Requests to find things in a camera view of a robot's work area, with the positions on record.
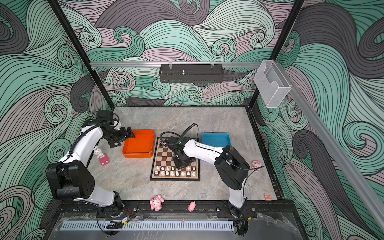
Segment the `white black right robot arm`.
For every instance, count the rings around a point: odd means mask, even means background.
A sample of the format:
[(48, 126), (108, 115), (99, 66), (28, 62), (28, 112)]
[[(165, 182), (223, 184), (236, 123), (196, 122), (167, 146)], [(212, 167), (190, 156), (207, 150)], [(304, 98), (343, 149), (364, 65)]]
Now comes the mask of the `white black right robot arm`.
[(173, 161), (179, 170), (187, 167), (195, 159), (215, 166), (221, 180), (230, 189), (231, 214), (238, 218), (244, 215), (244, 204), (247, 201), (245, 184), (251, 168), (233, 146), (212, 147), (189, 137), (160, 138), (160, 141), (173, 152)]

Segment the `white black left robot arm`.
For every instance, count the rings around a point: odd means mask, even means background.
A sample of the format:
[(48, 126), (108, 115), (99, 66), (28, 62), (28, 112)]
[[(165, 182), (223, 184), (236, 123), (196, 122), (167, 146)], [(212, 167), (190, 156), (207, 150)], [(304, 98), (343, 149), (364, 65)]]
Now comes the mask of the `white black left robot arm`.
[(82, 201), (99, 208), (123, 211), (119, 193), (107, 191), (96, 185), (87, 163), (95, 153), (101, 139), (110, 148), (119, 147), (135, 137), (132, 128), (121, 126), (120, 119), (108, 110), (97, 111), (96, 118), (86, 120), (69, 151), (56, 163), (47, 167), (45, 174), (55, 200)]

